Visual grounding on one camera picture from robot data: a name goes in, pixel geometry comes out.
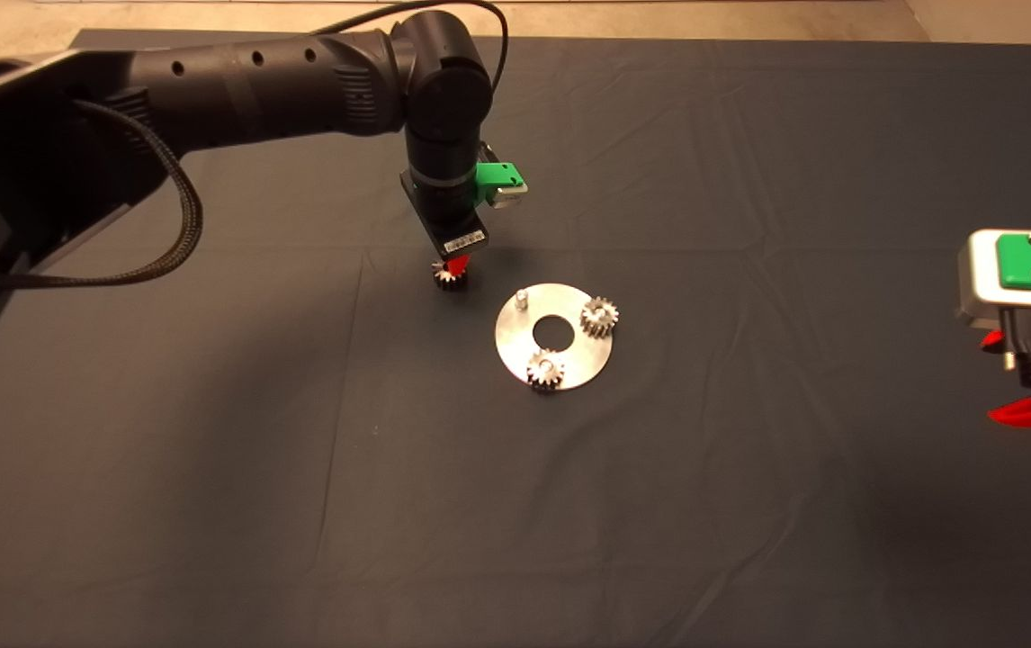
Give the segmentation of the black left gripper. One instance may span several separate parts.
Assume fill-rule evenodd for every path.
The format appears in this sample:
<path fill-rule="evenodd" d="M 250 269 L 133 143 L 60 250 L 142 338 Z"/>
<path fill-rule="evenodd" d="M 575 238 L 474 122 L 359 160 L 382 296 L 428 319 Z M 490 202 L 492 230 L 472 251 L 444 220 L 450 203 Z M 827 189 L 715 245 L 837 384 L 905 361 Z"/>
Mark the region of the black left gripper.
<path fill-rule="evenodd" d="M 399 179 L 435 253 L 445 261 L 445 273 L 453 278 L 465 275 L 471 254 L 489 243 L 487 227 L 476 213 L 476 174 L 438 180 L 404 169 Z"/>

